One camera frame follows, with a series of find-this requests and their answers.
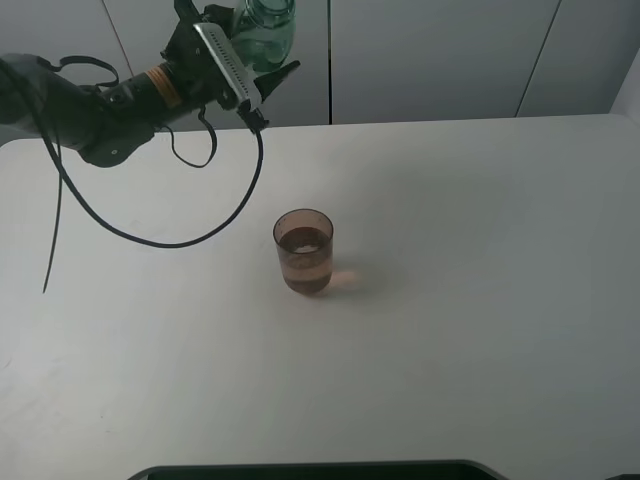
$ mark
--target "table surface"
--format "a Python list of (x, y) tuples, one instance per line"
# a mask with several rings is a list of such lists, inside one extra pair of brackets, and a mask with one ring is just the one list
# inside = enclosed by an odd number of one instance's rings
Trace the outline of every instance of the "table surface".
[[(198, 236), (256, 146), (189, 169), (159, 135), (120, 167), (65, 151), (115, 225)], [(197, 161), (205, 133), (178, 148)], [(615, 115), (272, 129), (223, 234), (182, 251), (102, 230), (42, 142), (0, 150), (3, 480), (147, 467), (453, 459), (510, 480), (640, 472), (640, 135)], [(289, 291), (271, 231), (335, 224), (335, 281)]]

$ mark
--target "white cabinet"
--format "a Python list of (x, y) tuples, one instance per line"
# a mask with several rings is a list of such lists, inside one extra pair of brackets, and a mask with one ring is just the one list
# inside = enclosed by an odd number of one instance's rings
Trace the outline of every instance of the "white cabinet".
[(512, 117), (558, 0), (335, 0), (334, 123)]
[[(2, 0), (0, 55), (31, 53), (56, 64), (61, 57), (89, 55), (112, 64), (121, 78), (131, 72), (100, 0)], [(93, 84), (111, 74), (92, 66), (72, 66), (63, 75)], [(0, 145), (25, 135), (0, 127)]]
[[(202, 9), (211, 3), (232, 7), (235, 0), (196, 0)], [(167, 45), (178, 17), (171, 0), (106, 0), (113, 24), (135, 74), (161, 63), (160, 51)], [(273, 126), (322, 125), (329, 123), (329, 54), (327, 0), (298, 0), (296, 38), (289, 60), (302, 66), (269, 97), (262, 109)], [(214, 128), (241, 128), (234, 112), (212, 104), (207, 119)], [(195, 115), (177, 122), (182, 130), (202, 126)]]
[(609, 113), (640, 47), (640, 1), (563, 0), (520, 116)]

